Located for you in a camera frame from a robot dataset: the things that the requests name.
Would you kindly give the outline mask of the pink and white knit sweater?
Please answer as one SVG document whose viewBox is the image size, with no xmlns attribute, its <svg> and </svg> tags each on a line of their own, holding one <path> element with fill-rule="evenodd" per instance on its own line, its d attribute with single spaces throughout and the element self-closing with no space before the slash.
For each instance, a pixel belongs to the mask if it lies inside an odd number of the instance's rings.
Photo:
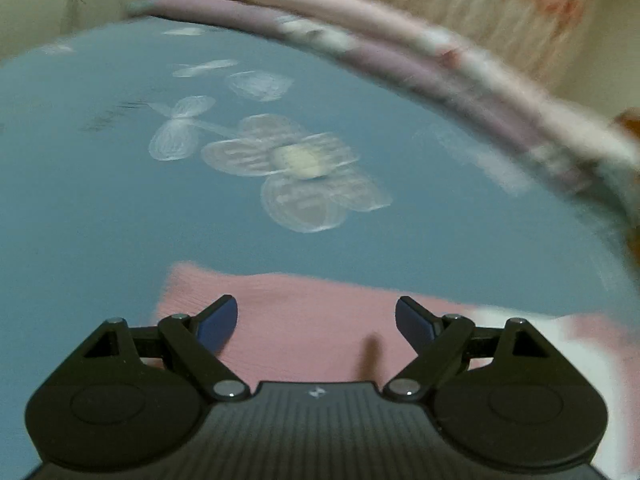
<svg viewBox="0 0 640 480">
<path fill-rule="evenodd" d="M 194 315 L 222 295 L 239 308 L 221 361 L 251 386 L 275 382 L 384 384 L 413 358 L 395 325 L 397 290 L 286 274 L 230 275 L 172 267 L 154 318 Z M 639 475 L 639 333 L 602 314 L 524 313 L 598 389 L 608 429 L 594 463 L 611 479 Z"/>
</svg>

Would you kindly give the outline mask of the blue floral bed sheet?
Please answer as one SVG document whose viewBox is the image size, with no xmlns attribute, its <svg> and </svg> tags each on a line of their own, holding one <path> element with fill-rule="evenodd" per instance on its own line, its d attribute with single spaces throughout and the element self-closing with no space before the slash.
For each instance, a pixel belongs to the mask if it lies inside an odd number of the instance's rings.
<svg viewBox="0 0 640 480">
<path fill-rule="evenodd" d="M 290 230 L 265 212 L 262 178 L 150 155 L 183 112 L 198 145 L 257 115 L 331 133 L 390 204 L 314 197 Z M 106 318 L 148 322 L 181 261 L 639 324 L 637 280 L 603 221 L 445 107 L 235 30 L 106 26 L 1 70 L 3 478 L 37 463 L 24 427 L 35 388 Z"/>
</svg>

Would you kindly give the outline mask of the pink floral folded quilt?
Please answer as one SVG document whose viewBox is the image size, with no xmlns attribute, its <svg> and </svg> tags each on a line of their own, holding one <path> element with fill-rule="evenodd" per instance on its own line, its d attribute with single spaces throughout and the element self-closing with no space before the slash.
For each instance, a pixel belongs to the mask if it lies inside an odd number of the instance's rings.
<svg viewBox="0 0 640 480">
<path fill-rule="evenodd" d="M 555 99 L 488 51 L 450 30 L 374 0 L 240 0 L 309 16 L 444 61 L 541 121 L 552 138 L 585 159 L 639 168 L 639 140 L 581 106 Z"/>
</svg>

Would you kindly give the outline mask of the mauve floral folded quilt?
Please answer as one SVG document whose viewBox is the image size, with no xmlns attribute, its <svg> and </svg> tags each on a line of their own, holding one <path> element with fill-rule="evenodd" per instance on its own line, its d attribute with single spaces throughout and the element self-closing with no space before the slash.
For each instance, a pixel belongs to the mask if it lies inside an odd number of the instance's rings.
<svg viewBox="0 0 640 480">
<path fill-rule="evenodd" d="M 437 61 L 339 27 L 233 0 L 134 0 L 128 14 L 231 28 L 332 58 L 357 73 L 454 110 L 484 129 L 502 148 L 530 160 L 564 191 L 623 217 L 630 214 L 623 191 L 605 177 L 600 164 L 582 162 L 553 140 L 533 113 L 521 112 Z"/>
</svg>

